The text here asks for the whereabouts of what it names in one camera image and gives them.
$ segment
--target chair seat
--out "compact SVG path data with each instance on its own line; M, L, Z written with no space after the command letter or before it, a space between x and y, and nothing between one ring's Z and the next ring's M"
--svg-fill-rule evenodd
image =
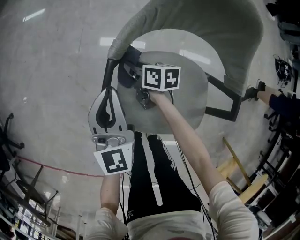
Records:
M172 52L144 52L140 61L149 64L161 62L181 67L180 88L174 90L174 105L193 129L199 127L204 116L208 82L205 72L193 61ZM157 107L144 110L136 100L136 90L118 84L118 95L125 111L127 124L133 124L136 131L172 133Z

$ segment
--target concrete floor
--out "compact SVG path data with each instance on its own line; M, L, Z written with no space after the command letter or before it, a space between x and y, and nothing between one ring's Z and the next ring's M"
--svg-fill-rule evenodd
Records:
M261 79L277 87L273 55L282 58L289 50L279 36L277 22L268 17L262 0L253 0L261 14L264 36L253 59L248 83ZM0 111L1 118L11 112L15 118L11 136L23 141L18 152L24 158L52 167L90 175L102 175L90 140L87 115L101 92L106 56L111 41L122 26L148 0L9 0L0 12ZM204 71L222 79L224 68L215 50L198 37L178 30L156 31L134 43L140 51L186 50ZM209 86L208 106L228 109L230 101ZM244 102L236 122L205 115L197 132L217 166L230 156L222 143L225 136L248 174L258 165L259 151L270 136L262 102ZM162 136L177 163L181 177L191 188L173 137ZM153 160L149 170L153 176ZM22 161L20 168L32 179L39 166ZM193 175L195 185L199 180ZM234 181L242 185L241 174ZM60 224L76 228L77 216L91 223L100 207L101 177L89 177L45 168L37 183L40 193L49 196L59 191L54 209L61 206ZM125 175L125 199L129 178ZM159 199L159 188L154 184ZM204 201L207 196L197 188Z

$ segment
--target red line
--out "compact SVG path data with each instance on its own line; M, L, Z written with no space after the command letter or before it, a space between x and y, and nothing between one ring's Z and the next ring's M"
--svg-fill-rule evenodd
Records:
M44 166L44 167L47 167L47 168L50 168L50 169L53 169L53 170L57 170L57 171L64 171L66 173L71 173L71 174L80 175L80 176L87 176L87 177L95 177L95 178L103 178L104 177L103 175L90 175L90 174L85 174L85 173L81 173L81 172L73 172L73 171L69 171L69 170L65 170L65 169L61 169L61 168L57 168L57 167L52 167L52 166L45 165L45 164L41 164L41 163L38 163L36 161L27 159L25 157L21 157L21 156L17 156L17 157L20 160L31 162L31 163L34 163L34 164L37 164L37 165L40 165L40 166Z

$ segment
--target white cube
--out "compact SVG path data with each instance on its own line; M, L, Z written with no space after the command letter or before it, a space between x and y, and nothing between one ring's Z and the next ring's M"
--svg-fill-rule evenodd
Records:
M161 92L178 89L180 70L171 65L143 65L142 87Z
M94 152L94 156L105 175L131 171L134 141L117 147L108 147Z

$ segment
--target black wire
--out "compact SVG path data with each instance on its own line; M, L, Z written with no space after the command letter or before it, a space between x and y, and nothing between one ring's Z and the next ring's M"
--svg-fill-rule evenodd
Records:
M170 96L171 96L171 101L172 101L172 104L174 105L174 96L173 96L173 92L172 90L168 91Z
M127 226L127 219L126 219L126 215L125 215L125 211L124 211L124 173L122 173L122 197L123 197L123 199L122 199L123 204L121 204L120 199L119 199L119 204L120 204L122 212L123 212L124 224ZM123 240L129 240L128 233L124 236Z
M198 193L197 193L197 191L196 191L196 188L195 188L195 186L194 186L194 182L193 182L191 173L190 173L190 171L189 171L189 169L188 169L188 165L187 165L187 163L186 163L186 161L185 161L185 157L184 157L183 152L182 152L181 148L179 147L177 141L176 141L176 145L177 145L177 148L178 148L180 157L181 157L181 159L182 159L182 162L183 162L183 164L184 164L184 166L185 166L185 168L186 168L186 170L187 170L188 176L189 176L189 178L190 178L190 180L191 180L191 183L192 183L192 186L193 186L192 189L194 190L194 192L195 192L197 198L198 198L199 201L200 201L200 205L201 205L201 207L203 208L203 213L204 213L204 215L206 216L206 219L207 219L207 221L208 221L208 223L209 223L209 225L210 225L210 227L211 227L213 238L214 238L214 240L216 240L215 232L217 233L217 230L216 230L216 229L214 228L214 226L212 225L212 222L211 222L211 218L210 218L210 216L209 216L209 213L208 213L207 209L205 208L205 206L204 206L204 204L203 204L203 202L202 202L200 196L198 195Z
M199 183L195 188L199 187L200 185L202 185L202 183ZM193 188L190 189L190 191L194 190Z
M278 71L279 71L279 74L282 75L282 73L281 73L281 65L284 64L284 63L286 63L288 66L290 66L290 64L289 64L287 61L281 59L281 58L280 58L278 55L276 55L276 54L274 54L273 57L275 58L275 60L280 61L280 62L279 62L279 67L278 67ZM291 81L291 80L288 79L288 78L283 78L283 79L282 79L282 78L279 77L279 81L278 81L278 84L277 84L277 85L279 85L280 82L283 82L283 83L281 83L281 88L285 88L286 85L288 84L288 82L290 82L290 81Z

